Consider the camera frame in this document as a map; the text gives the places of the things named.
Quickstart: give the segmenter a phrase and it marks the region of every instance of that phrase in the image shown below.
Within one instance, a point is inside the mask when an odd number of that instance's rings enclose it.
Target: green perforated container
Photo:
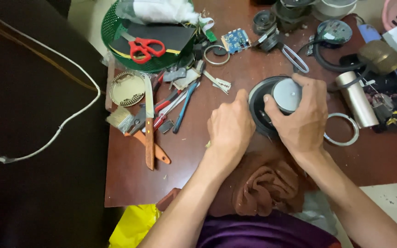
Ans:
[[[168,68],[175,65],[181,57],[187,56],[192,52],[192,48],[194,46],[194,40],[196,38],[195,35],[186,44],[186,46],[183,48],[180,54],[165,53],[159,58],[153,57],[151,60],[149,60],[148,62],[142,65],[135,63],[132,59],[126,59],[120,56],[119,54],[115,53],[113,50],[109,48],[109,44],[115,39],[118,39],[120,37],[121,31],[127,30],[122,25],[123,19],[119,18],[116,15],[116,5],[117,5],[117,1],[110,7],[110,9],[108,9],[107,13],[105,14],[101,26],[101,36],[105,46],[114,54],[116,59],[119,60],[119,62],[122,63],[127,68],[132,70],[139,70],[145,73],[153,73],[153,72],[161,71],[163,70],[163,68]]]

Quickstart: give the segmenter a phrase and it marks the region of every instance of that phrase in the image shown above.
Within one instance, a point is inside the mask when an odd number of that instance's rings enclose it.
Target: hand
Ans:
[[[269,94],[264,96],[264,110],[272,120],[281,140],[295,157],[300,153],[320,151],[327,122],[326,82],[293,74],[292,79],[303,87],[299,107],[285,116]]]
[[[208,120],[211,147],[222,161],[227,177],[238,165],[255,131],[249,112],[246,90],[239,90],[233,103],[223,103]]]

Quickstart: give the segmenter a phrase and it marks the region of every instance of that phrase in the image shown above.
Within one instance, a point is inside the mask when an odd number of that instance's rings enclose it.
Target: red scissors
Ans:
[[[159,40],[142,39],[139,37],[135,38],[127,32],[122,32],[122,37],[128,40],[128,43],[130,44],[131,59],[133,59],[133,61],[137,64],[144,64],[148,62],[151,59],[151,54],[154,54],[156,57],[160,57],[166,52],[165,45]],[[149,44],[158,44],[162,46],[162,49],[156,51],[153,48],[150,48]],[[138,52],[141,52],[144,55],[142,59],[135,58]]]

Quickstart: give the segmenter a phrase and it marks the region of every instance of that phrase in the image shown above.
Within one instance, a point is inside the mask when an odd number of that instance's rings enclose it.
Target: blue pliers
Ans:
[[[194,90],[196,89],[196,87],[199,85],[200,78],[201,78],[201,75],[203,74],[203,72],[205,70],[205,67],[206,67],[206,63],[201,60],[201,67],[200,67],[200,70],[199,70],[200,77],[197,78],[194,82],[192,82],[191,86],[188,89],[188,92],[186,94],[186,99],[185,99],[185,103],[183,105],[182,111],[180,111],[180,115],[177,118],[176,124],[174,124],[174,128],[173,128],[173,133],[174,134],[179,132],[179,127],[180,127],[180,124],[182,124],[182,120],[183,120],[183,116],[185,115],[186,107],[189,104],[189,99],[191,98],[191,95],[194,92]]]

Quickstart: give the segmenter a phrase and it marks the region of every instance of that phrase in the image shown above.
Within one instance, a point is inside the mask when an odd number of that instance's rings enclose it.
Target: circuit board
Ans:
[[[251,47],[249,37],[241,28],[225,34],[221,37],[221,41],[229,54],[235,54],[235,52],[241,52]]]

